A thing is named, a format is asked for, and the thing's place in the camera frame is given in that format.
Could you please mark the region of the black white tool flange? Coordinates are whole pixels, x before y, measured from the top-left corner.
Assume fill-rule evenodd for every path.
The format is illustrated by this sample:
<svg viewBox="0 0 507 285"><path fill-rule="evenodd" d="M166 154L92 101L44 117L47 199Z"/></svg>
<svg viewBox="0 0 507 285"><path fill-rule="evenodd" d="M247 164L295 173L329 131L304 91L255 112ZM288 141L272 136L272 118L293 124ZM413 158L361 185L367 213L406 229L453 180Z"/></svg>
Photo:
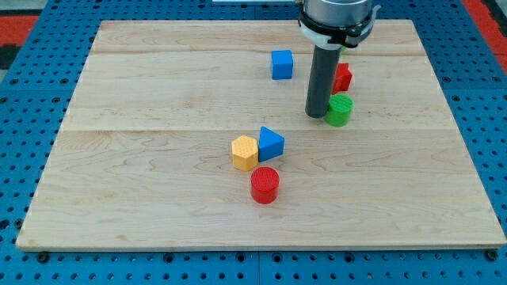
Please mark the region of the black white tool flange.
<svg viewBox="0 0 507 285"><path fill-rule="evenodd" d="M325 50L356 48L373 30L381 5L300 4L301 33Z"/></svg>

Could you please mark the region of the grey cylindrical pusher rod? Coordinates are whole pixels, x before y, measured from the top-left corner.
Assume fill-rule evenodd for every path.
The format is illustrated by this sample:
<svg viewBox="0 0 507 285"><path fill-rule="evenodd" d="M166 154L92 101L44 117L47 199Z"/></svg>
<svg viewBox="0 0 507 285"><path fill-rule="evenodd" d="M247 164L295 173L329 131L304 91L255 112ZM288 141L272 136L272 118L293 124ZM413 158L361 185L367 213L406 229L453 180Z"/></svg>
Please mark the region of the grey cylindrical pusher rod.
<svg viewBox="0 0 507 285"><path fill-rule="evenodd" d="M305 113L311 118L320 119L327 113L340 54L340 48L314 47L305 105Z"/></svg>

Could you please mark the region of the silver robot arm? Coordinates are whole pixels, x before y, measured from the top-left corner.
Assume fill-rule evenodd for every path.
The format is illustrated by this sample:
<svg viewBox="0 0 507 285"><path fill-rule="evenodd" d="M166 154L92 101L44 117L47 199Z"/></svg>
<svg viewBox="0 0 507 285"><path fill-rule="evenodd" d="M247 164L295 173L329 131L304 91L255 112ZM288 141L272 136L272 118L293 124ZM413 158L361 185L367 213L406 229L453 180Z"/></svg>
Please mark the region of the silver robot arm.
<svg viewBox="0 0 507 285"><path fill-rule="evenodd" d="M299 7L300 32L314 45L305 113L327 113L341 50L371 34L380 5L372 0L306 0Z"/></svg>

